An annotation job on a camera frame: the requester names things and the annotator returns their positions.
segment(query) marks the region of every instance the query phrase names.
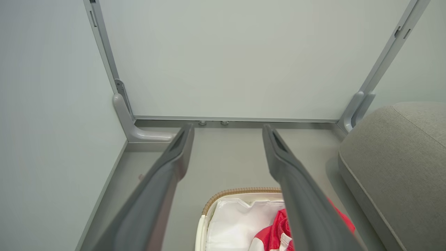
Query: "metal foot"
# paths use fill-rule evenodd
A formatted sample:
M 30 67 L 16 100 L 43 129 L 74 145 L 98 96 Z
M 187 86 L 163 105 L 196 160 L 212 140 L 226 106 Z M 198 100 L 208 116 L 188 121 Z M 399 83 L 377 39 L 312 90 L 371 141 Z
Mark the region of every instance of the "metal foot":
M 353 115 L 353 118 L 351 118 L 351 126 L 352 127 L 355 127 L 363 119 L 366 111 L 372 104 L 375 96 L 376 96 L 376 94 L 374 92 L 371 92 L 365 96 L 365 98 L 362 101 L 361 105 L 359 106 L 358 110 Z
M 149 143 L 149 142 L 170 142 L 176 134 L 144 131 L 133 124 L 132 117 L 127 110 L 124 98 L 121 94 L 113 96 L 113 105 L 118 114 L 119 121 L 121 121 L 125 136 L 129 143 Z
M 351 125 L 351 119 L 355 114 L 357 108 L 361 105 L 361 102 L 364 97 L 364 92 L 357 92 L 351 99 L 341 118 L 339 119 L 338 126 L 344 131 L 344 133 L 348 134 L 353 126 Z

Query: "red and white cloth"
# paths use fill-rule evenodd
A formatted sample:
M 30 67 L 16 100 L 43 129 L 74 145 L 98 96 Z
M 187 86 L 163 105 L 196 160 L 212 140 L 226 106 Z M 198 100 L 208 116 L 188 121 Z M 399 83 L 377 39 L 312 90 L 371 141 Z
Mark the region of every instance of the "red and white cloth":
M 344 220 L 349 230 L 354 233 L 355 226 L 350 219 L 334 205 L 333 207 Z M 294 251 L 293 239 L 291 238 L 291 231 L 285 209 L 277 212 L 276 218 L 271 226 L 262 229 L 255 235 L 249 251 Z

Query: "gray cushion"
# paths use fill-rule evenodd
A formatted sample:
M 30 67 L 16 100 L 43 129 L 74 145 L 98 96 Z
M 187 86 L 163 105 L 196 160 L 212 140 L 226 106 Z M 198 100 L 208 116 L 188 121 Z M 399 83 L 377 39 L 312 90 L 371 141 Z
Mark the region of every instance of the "gray cushion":
M 339 159 L 388 250 L 446 250 L 446 104 L 376 110 L 347 135 Z

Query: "white panel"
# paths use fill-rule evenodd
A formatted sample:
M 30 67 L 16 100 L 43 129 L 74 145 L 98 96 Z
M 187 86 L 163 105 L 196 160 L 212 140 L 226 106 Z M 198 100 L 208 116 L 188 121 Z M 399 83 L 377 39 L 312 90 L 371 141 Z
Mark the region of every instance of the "white panel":
M 126 138 L 81 0 L 0 3 L 0 250 L 72 251 Z
M 446 1 L 431 0 L 375 88 L 367 113 L 405 101 L 446 102 Z
M 107 0 L 135 115 L 339 119 L 409 0 Z

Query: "red fabric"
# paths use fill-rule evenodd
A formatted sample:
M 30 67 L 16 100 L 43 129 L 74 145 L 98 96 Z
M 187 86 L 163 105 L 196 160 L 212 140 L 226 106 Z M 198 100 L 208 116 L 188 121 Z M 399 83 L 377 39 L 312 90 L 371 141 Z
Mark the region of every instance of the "red fabric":
M 291 236 L 285 209 L 278 211 L 273 224 L 262 229 L 255 235 L 255 238 L 263 242 L 264 250 L 270 251 L 271 249 L 279 249 L 282 233 Z M 290 242 L 287 251 L 294 251 L 292 242 Z
M 354 233 L 355 226 L 350 219 L 345 214 L 341 213 L 341 211 L 335 207 L 330 199 L 328 199 L 328 201 L 333 205 L 334 209 L 336 209 L 338 214 L 344 220 L 348 229 Z M 282 209 L 277 212 L 273 224 L 257 233 L 254 237 L 253 244 L 254 242 L 258 242 L 256 239 L 259 239 L 263 243 L 264 251 L 279 250 L 280 247 L 282 247 L 282 250 L 286 248 L 286 251 L 294 251 L 286 210 Z M 249 249 L 250 251 L 255 250 L 253 244 L 251 244 L 251 248 Z

